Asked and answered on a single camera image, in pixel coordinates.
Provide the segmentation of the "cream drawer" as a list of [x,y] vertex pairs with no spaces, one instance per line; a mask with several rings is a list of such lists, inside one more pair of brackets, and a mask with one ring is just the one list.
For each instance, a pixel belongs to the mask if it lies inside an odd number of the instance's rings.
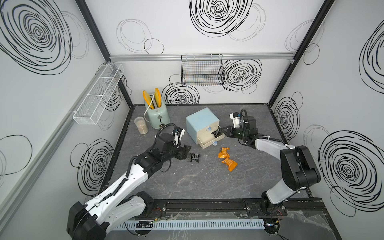
[[212,132],[219,129],[219,127],[207,127],[206,129],[202,129],[197,133],[197,142],[200,147],[204,150],[210,146],[216,146],[218,141],[225,138],[224,135],[221,135],[218,138],[214,138]]

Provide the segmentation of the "blue cream drawer cabinet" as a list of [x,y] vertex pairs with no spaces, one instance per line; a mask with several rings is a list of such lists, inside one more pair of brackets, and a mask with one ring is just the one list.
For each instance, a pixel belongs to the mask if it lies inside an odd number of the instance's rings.
[[218,117],[209,108],[204,108],[186,117],[187,132],[193,141],[198,144],[198,132],[206,130],[216,122],[220,122]]

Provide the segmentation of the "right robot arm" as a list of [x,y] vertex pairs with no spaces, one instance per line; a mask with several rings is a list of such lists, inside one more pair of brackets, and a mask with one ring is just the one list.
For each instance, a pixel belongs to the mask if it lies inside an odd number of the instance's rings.
[[321,181],[320,172],[308,147],[289,145],[259,133],[256,119],[248,116],[245,109],[230,114],[230,118],[233,124],[219,127],[220,133],[238,139],[243,146],[265,152],[281,163],[282,178],[262,194],[260,209],[264,214],[270,215],[290,197],[301,190],[309,190]]

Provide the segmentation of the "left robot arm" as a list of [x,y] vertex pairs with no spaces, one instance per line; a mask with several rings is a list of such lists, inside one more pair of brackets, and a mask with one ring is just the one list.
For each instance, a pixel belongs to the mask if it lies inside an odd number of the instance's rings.
[[67,233],[73,240],[103,240],[125,221],[152,212],[153,198],[132,191],[160,171],[173,158],[185,160],[191,146],[182,145],[185,130],[173,123],[162,127],[152,146],[130,159],[127,171],[106,190],[85,204],[76,202],[69,211]]

